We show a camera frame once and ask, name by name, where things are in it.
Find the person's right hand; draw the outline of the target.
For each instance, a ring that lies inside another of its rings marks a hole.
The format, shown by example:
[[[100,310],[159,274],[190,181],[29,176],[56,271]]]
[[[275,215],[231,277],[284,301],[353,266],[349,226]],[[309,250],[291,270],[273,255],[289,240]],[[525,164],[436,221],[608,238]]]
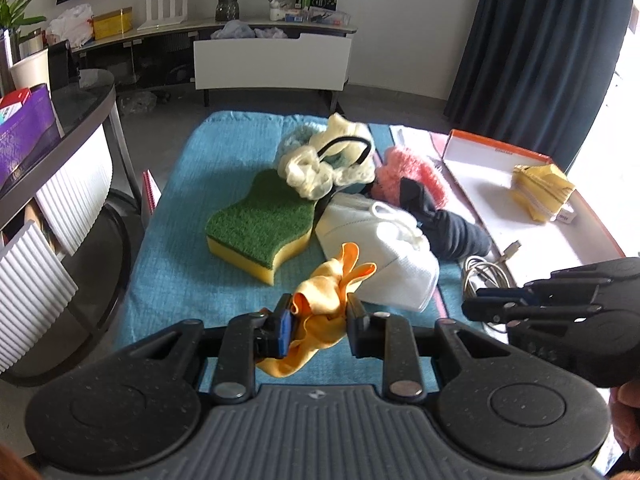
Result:
[[[614,437],[624,452],[638,448],[639,423],[636,411],[640,406],[639,379],[633,379],[610,390],[608,406],[611,410]]]

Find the person's left hand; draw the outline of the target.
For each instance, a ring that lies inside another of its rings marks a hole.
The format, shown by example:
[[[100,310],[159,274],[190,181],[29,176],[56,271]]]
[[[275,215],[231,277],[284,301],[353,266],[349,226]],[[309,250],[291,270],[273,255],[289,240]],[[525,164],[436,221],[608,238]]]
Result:
[[[41,476],[21,457],[0,445],[0,480],[41,480]]]

